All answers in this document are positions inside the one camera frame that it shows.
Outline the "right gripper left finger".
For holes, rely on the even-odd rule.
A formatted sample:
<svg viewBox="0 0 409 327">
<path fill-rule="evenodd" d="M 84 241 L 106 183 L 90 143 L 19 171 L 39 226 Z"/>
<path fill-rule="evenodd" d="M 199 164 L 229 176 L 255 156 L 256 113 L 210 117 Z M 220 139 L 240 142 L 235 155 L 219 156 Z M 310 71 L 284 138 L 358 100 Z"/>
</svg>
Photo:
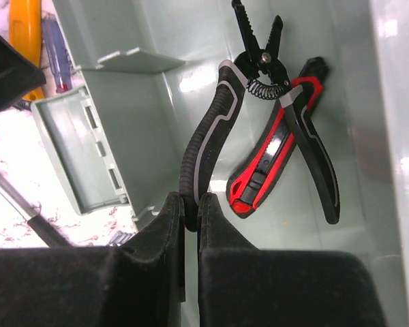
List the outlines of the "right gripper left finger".
<svg viewBox="0 0 409 327">
<path fill-rule="evenodd" d="M 0 249 L 0 326 L 179 326 L 183 200 L 120 247 Z"/>
</svg>

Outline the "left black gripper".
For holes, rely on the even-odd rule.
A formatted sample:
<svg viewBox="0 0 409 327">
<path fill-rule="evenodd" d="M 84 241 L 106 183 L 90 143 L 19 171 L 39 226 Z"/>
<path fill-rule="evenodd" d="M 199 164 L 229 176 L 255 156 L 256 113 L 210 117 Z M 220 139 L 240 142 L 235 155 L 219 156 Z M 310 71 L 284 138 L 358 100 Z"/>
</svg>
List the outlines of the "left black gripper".
<svg viewBox="0 0 409 327">
<path fill-rule="evenodd" d="M 25 59 L 0 35 L 0 112 L 45 83 L 43 71 Z"/>
</svg>

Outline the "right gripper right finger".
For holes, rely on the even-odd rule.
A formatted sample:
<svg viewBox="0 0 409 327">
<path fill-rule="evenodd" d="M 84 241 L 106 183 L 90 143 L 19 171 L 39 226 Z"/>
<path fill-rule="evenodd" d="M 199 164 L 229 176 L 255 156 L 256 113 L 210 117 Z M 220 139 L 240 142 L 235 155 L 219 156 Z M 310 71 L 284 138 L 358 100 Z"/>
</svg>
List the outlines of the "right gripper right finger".
<svg viewBox="0 0 409 327">
<path fill-rule="evenodd" d="M 217 196 L 198 209 L 201 326 L 385 326 L 360 259 L 338 251 L 260 250 L 225 218 Z"/>
</svg>

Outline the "red black utility knife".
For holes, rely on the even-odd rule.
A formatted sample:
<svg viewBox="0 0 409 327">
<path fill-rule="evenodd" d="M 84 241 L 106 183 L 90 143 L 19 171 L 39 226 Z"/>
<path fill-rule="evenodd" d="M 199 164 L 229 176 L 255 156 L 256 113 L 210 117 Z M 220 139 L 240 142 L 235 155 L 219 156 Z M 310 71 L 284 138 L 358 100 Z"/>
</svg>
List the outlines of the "red black utility knife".
<svg viewBox="0 0 409 327">
<path fill-rule="evenodd" d="M 329 72 L 324 58 L 313 57 L 292 81 L 292 86 L 303 87 L 309 114 L 314 112 L 322 97 Z M 226 199 L 235 215 L 246 219 L 255 213 L 278 182 L 295 147 L 284 111 L 279 102 L 275 102 L 256 145 L 228 178 Z"/>
</svg>

